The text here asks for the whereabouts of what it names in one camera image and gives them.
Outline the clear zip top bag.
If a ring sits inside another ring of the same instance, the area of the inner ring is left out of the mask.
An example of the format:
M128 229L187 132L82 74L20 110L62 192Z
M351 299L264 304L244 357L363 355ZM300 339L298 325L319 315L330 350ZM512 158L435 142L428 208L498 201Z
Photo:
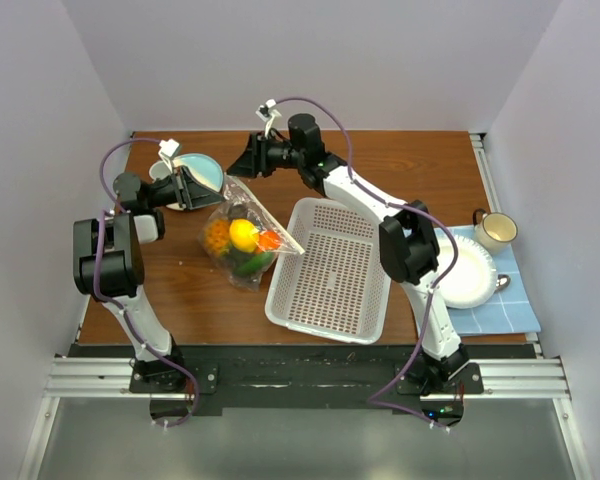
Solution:
M279 256L301 256L305 249L240 179L225 176L221 194L199 243L231 285L256 291Z

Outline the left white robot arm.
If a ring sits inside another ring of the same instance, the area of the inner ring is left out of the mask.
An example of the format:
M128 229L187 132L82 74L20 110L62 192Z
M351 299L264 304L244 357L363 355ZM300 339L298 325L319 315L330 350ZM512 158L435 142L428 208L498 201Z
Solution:
M182 353L162 326L144 291L141 246L165 234L163 207L191 211L220 203L224 173L213 159L191 154L176 159L167 175L150 183L124 172L113 182L122 209L102 221L73 225L73 278L80 293L104 305L132 342L133 379L163 392L191 382Z

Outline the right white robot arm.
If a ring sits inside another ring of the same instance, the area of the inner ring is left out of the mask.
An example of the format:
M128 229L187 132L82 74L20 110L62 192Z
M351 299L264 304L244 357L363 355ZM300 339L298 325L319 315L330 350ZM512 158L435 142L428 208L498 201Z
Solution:
M440 223L424 203L389 197L355 174L349 163L328 151L311 114L291 116L286 136L268 130L250 134L244 152L227 172L257 178L279 168L296 170L307 187L348 207L376 228L382 268L402 287L419 326L415 350L397 376L404 378L414 369L427 388L449 392L460 382L469 356L438 289L450 272L438 262L435 231Z

